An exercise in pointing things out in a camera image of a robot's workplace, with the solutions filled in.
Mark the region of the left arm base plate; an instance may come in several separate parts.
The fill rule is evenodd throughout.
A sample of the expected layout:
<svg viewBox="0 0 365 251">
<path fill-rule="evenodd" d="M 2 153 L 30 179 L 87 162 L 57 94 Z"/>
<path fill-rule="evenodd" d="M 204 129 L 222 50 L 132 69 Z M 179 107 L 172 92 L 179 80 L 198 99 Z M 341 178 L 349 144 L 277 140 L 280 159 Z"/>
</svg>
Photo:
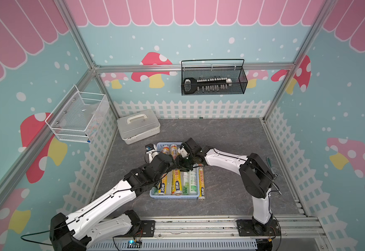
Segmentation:
<svg viewBox="0 0 365 251">
<path fill-rule="evenodd" d="M 134 238 L 154 237 L 155 224 L 156 221 L 154 220 L 141 221 L 133 237 Z"/>
</svg>

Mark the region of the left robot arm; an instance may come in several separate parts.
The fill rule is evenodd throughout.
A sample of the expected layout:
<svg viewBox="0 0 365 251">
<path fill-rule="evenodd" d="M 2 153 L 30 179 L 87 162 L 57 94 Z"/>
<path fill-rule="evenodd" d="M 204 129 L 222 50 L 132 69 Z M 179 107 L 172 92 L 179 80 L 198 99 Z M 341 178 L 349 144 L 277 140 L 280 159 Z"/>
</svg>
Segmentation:
<svg viewBox="0 0 365 251">
<path fill-rule="evenodd" d="M 135 237 L 142 221 L 133 210 L 111 220 L 106 217 L 139 195 L 151 190 L 173 169 L 174 159 L 158 153 L 150 163 L 131 170 L 104 195 L 80 210 L 51 219 L 50 246 L 55 251 L 86 251 L 111 237 Z"/>
</svg>

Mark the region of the light blue plastic basket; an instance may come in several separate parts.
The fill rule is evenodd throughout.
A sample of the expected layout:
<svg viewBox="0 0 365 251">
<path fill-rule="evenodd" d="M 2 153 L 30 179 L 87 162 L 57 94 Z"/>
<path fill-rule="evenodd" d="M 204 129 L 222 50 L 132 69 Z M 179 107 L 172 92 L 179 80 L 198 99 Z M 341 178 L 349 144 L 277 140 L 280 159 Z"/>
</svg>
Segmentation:
<svg viewBox="0 0 365 251">
<path fill-rule="evenodd" d="M 162 150 L 163 147 L 165 145 L 169 145 L 171 146 L 172 144 L 176 144 L 178 147 L 181 145 L 181 142 L 158 142 L 156 145 L 156 148 L 158 150 Z M 179 199 L 179 200 L 183 200 L 183 199 L 198 199 L 200 196 L 200 189 L 199 189 L 199 174 L 198 174 L 198 169 L 195 168 L 194 173 L 196 174 L 196 178 L 197 178 L 197 192 L 195 194 L 192 195 L 180 195 L 180 196 L 176 196 L 176 195 L 158 195 L 155 193 L 156 188 L 153 187 L 152 190 L 150 191 L 150 197 L 153 199 Z"/>
</svg>

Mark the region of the white clear wrap roll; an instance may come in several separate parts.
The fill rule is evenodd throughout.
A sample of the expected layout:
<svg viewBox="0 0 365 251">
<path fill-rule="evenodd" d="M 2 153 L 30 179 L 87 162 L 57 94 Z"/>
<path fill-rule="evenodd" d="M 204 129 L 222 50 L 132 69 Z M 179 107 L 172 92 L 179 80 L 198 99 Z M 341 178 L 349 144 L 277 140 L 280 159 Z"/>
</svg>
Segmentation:
<svg viewBox="0 0 365 251">
<path fill-rule="evenodd" d="M 188 194 L 196 195 L 198 193 L 198 178 L 197 171 L 192 170 L 189 172 L 189 186 L 188 186 Z"/>
</svg>

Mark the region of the clear green wrap roll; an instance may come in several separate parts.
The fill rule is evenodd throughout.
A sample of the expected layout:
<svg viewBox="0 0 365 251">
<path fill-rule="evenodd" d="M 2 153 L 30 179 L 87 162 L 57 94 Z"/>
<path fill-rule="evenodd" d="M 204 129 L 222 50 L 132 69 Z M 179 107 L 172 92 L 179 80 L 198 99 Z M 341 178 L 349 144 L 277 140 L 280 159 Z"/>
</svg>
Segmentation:
<svg viewBox="0 0 365 251">
<path fill-rule="evenodd" d="M 172 187 L 173 187 L 173 176 L 171 173 L 167 174 L 167 186 L 165 195 L 172 195 Z"/>
</svg>

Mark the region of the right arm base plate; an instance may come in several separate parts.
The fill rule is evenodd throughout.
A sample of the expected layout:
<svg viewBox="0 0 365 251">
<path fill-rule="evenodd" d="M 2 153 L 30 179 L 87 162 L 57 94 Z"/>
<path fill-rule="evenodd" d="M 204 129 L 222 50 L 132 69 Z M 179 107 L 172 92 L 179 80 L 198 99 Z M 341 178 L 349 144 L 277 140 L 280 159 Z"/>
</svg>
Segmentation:
<svg viewBox="0 0 365 251">
<path fill-rule="evenodd" d="M 281 227 L 278 221 L 273 218 L 266 224 L 262 224 L 255 219 L 238 219 L 236 224 L 241 237 L 270 236 L 275 238 L 281 235 Z"/>
</svg>

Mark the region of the yellow red wrap roll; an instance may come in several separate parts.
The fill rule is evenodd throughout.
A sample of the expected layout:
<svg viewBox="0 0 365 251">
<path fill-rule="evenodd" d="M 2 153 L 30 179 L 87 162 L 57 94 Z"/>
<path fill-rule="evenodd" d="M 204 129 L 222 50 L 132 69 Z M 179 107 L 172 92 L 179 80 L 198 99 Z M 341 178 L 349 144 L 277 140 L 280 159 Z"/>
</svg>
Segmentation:
<svg viewBox="0 0 365 251">
<path fill-rule="evenodd" d="M 198 181 L 199 181 L 199 196 L 198 199 L 199 200 L 204 200 L 205 199 L 205 183 L 204 183 L 204 169 L 203 169 L 203 165 L 200 165 L 198 167 Z"/>
</svg>

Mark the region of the yellow blue-label wrap roll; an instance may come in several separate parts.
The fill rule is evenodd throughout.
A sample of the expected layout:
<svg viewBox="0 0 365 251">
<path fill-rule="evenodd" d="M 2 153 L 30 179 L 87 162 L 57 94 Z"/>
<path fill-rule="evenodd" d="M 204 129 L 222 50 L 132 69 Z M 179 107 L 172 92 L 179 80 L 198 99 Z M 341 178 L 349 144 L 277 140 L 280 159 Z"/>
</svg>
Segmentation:
<svg viewBox="0 0 365 251">
<path fill-rule="evenodd" d="M 177 156 L 178 156 L 178 147 L 176 144 L 172 144 L 171 145 L 171 155 L 174 159 L 174 161 L 176 160 Z M 173 169 L 172 170 L 172 194 L 175 196 L 181 196 L 182 195 L 182 191 L 180 188 L 180 183 L 181 183 L 181 179 L 180 179 L 180 170 L 179 169 Z"/>
</svg>

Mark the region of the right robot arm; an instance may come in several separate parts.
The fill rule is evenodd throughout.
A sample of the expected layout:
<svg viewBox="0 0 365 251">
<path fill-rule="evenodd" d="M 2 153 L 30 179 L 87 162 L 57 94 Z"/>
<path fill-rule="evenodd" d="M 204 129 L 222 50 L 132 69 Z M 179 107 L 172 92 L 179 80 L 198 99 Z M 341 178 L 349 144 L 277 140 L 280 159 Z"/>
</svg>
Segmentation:
<svg viewBox="0 0 365 251">
<path fill-rule="evenodd" d="M 252 226 L 256 234 L 266 234 L 271 229 L 272 187 L 280 190 L 274 183 L 275 175 L 262 158 L 251 153 L 248 156 L 222 152 L 214 147 L 202 148 L 192 138 L 183 142 L 177 152 L 176 162 L 181 170 L 193 170 L 201 166 L 220 167 L 238 174 L 246 191 L 252 196 Z"/>
</svg>

